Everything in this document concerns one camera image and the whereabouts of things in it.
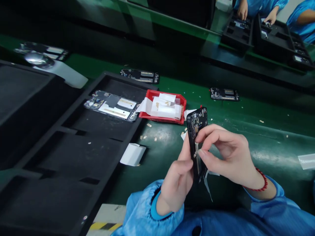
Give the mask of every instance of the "red tray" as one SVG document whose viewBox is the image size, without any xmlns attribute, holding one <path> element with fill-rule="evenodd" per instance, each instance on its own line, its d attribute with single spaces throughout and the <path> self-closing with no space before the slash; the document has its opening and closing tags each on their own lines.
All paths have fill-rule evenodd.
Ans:
<svg viewBox="0 0 315 236">
<path fill-rule="evenodd" d="M 153 97 L 158 97 L 160 95 L 160 93 L 166 93 L 166 92 L 154 91 L 154 90 L 148 89 L 145 97 L 147 97 L 148 99 L 153 101 Z M 170 122 L 170 123 L 176 123 L 176 124 L 180 124 L 180 125 L 184 124 L 184 111 L 186 110 L 187 100 L 181 94 L 176 94 L 176 93 L 167 93 L 167 94 L 174 94 L 174 95 L 176 95 L 176 98 L 180 99 L 180 104 L 183 106 L 183 111 L 182 111 L 180 120 L 176 120 L 174 118 L 150 116 L 149 114 L 147 114 L 144 111 L 140 112 L 139 117 L 145 118 L 148 120 L 152 120 L 152 121 L 158 121 L 158 122 Z"/>
</svg>

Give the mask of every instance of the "green workbench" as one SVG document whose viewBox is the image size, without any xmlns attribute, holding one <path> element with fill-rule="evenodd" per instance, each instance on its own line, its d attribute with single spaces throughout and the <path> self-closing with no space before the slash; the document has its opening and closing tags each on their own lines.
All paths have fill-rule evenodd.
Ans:
<svg viewBox="0 0 315 236">
<path fill-rule="evenodd" d="M 74 54 L 67 64 L 89 78 L 102 71 L 119 73 L 116 65 Z M 302 170 L 298 155 L 315 153 L 314 116 L 241 96 L 240 102 L 221 102 L 210 99 L 209 88 L 161 76 L 161 91 L 179 93 L 187 99 L 187 109 L 208 109 L 208 123 L 223 126 L 243 134 L 249 142 L 254 164 L 274 178 L 303 210 L 315 214 L 312 196 L 314 170 Z M 110 193 L 105 203 L 126 204 L 132 192 L 141 191 L 151 182 L 163 179 L 171 163 L 177 159 L 183 140 L 184 125 L 148 121 L 134 142 L 147 147 L 140 166 L 119 164 L 110 181 Z M 147 136 L 140 140 L 140 135 Z M 222 176 L 208 176 L 213 203 L 203 183 L 193 186 L 186 206 L 193 208 L 224 208 L 240 206 L 243 189 Z"/>
</svg>

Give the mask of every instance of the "blue anti-static smock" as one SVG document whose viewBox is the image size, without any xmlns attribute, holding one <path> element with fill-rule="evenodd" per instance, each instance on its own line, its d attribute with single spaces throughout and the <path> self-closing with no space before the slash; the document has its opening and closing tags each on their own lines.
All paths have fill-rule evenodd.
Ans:
<svg viewBox="0 0 315 236">
<path fill-rule="evenodd" d="M 181 209 L 164 219 L 153 218 L 156 211 L 154 196 L 163 180 L 150 184 L 144 191 L 131 194 L 127 201 L 127 212 L 123 225 L 113 236 L 140 235 L 315 235 L 315 216 L 301 210 L 295 202 L 284 196 L 282 187 L 276 186 L 277 195 L 269 201 L 251 196 L 251 210 L 240 208 L 233 212 L 205 210 L 184 212 Z"/>
<path fill-rule="evenodd" d="M 301 36 L 304 42 L 312 43 L 315 40 L 315 22 L 307 25 L 297 23 L 300 14 L 308 9 L 315 11 L 315 0 L 305 0 L 300 3 L 290 15 L 286 24 L 293 31 Z"/>
<path fill-rule="evenodd" d="M 235 9 L 240 6 L 241 0 L 236 0 Z M 251 17 L 255 17 L 258 13 L 261 17 L 266 18 L 275 6 L 279 6 L 279 11 L 283 9 L 289 0 L 247 0 L 248 14 Z"/>
</svg>

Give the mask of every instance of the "red beaded bracelet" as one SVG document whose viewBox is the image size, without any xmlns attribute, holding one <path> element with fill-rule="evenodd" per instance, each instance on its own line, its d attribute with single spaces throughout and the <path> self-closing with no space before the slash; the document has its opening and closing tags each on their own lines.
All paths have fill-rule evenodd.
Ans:
<svg viewBox="0 0 315 236">
<path fill-rule="evenodd" d="M 257 167 L 255 167 L 255 168 L 256 168 L 256 170 L 262 175 L 262 177 L 263 177 L 263 179 L 264 179 L 264 181 L 265 181 L 265 185 L 264 185 L 261 189 L 252 189 L 252 188 L 247 188 L 247 187 L 245 187 L 245 186 L 243 186 L 243 187 L 245 187 L 245 188 L 247 188 L 247 189 L 249 189 L 249 190 L 252 190 L 252 191 L 258 191 L 258 192 L 265 191 L 266 188 L 267 188 L 267 185 L 268 185 L 267 178 L 266 178 L 266 176 L 265 176 Z"/>
</svg>

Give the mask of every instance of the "yellow and black hazard stripe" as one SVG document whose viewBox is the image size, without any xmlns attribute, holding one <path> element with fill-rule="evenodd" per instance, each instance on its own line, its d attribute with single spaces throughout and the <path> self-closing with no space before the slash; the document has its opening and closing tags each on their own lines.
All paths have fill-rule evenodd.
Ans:
<svg viewBox="0 0 315 236">
<path fill-rule="evenodd" d="M 108 230 L 108 231 L 114 231 L 118 227 L 122 226 L 122 223 L 105 223 L 105 222 L 93 222 L 93 224 L 90 227 L 90 230 Z"/>
</svg>

